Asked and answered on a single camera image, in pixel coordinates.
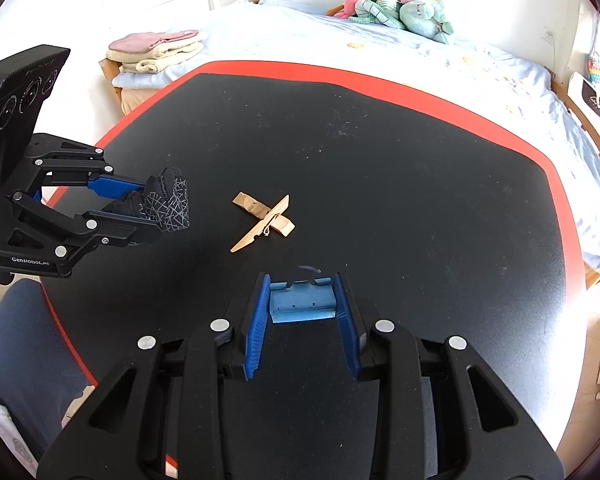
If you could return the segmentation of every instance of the metal screw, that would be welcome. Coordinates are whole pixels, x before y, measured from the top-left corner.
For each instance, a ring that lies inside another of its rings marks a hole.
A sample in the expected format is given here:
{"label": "metal screw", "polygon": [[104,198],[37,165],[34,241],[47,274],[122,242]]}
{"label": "metal screw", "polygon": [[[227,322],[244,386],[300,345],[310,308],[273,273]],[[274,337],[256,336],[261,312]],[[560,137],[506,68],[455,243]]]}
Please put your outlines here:
{"label": "metal screw", "polygon": [[225,319],[215,319],[209,325],[214,332],[224,332],[229,329],[230,323]]}
{"label": "metal screw", "polygon": [[138,348],[141,350],[150,350],[156,344],[155,337],[152,335],[143,335],[138,339]]}
{"label": "metal screw", "polygon": [[376,321],[376,330],[378,330],[378,332],[389,333],[389,332],[393,332],[394,328],[395,328],[394,322],[389,321],[388,319],[380,319],[380,320]]}
{"label": "metal screw", "polygon": [[466,339],[459,335],[453,335],[449,338],[449,346],[456,350],[464,350],[466,348]]}

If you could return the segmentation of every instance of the black glove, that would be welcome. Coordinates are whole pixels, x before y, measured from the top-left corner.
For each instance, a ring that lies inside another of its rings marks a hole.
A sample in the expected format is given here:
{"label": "black glove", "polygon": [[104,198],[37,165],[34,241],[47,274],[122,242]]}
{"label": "black glove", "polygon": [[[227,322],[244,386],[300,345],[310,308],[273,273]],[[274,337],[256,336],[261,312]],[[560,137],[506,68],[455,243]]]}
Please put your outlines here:
{"label": "black glove", "polygon": [[189,227],[187,181],[178,168],[164,168],[159,176],[149,177],[143,190],[131,191],[102,210],[153,220],[164,232],[186,229]]}

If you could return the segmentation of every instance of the chair backrest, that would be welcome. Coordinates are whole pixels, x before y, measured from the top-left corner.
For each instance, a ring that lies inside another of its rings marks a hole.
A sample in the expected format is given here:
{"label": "chair backrest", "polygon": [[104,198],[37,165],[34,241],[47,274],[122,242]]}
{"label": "chair backrest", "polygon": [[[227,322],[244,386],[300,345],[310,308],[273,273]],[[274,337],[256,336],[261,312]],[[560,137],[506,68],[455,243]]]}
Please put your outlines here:
{"label": "chair backrest", "polygon": [[0,302],[0,404],[39,458],[88,380],[74,360],[42,285],[19,280]]}

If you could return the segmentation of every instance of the wooden bed frame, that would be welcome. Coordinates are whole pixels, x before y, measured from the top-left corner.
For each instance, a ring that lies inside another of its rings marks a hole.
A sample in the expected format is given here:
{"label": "wooden bed frame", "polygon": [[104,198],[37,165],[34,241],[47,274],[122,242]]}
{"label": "wooden bed frame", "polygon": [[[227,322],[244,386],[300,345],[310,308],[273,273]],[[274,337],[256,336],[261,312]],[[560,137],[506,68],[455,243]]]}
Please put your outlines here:
{"label": "wooden bed frame", "polygon": [[[334,9],[330,9],[330,12],[338,12],[340,8],[341,7],[335,7]],[[109,81],[109,83],[111,83],[112,79],[120,73],[120,65],[121,63],[112,61],[110,59],[103,59],[100,62],[102,73],[104,74],[104,77],[107,79],[107,81]],[[122,108],[122,88],[117,88],[112,85],[111,90],[111,93],[118,102],[118,105]],[[551,90],[556,94],[558,99],[560,99],[560,101],[564,103],[567,110],[570,110],[578,118],[578,120],[582,124],[582,129],[589,134],[589,137],[591,137],[591,140],[593,140],[600,155],[600,134],[596,131],[591,122],[587,119],[586,115],[576,106],[573,100],[567,95],[567,91],[560,84],[558,84],[555,81],[552,81]],[[600,281],[600,273],[591,269],[587,264],[585,264],[584,266],[585,282],[587,288],[590,288]]]}

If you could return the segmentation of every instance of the pink towel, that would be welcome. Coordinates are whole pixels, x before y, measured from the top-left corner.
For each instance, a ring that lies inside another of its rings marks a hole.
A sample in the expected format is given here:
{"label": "pink towel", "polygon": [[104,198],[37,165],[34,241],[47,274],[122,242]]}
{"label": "pink towel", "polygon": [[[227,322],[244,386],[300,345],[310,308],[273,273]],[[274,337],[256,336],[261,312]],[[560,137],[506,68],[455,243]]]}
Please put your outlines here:
{"label": "pink towel", "polygon": [[197,30],[183,30],[181,32],[135,32],[109,45],[111,50],[141,54],[149,52],[156,45],[193,38]]}

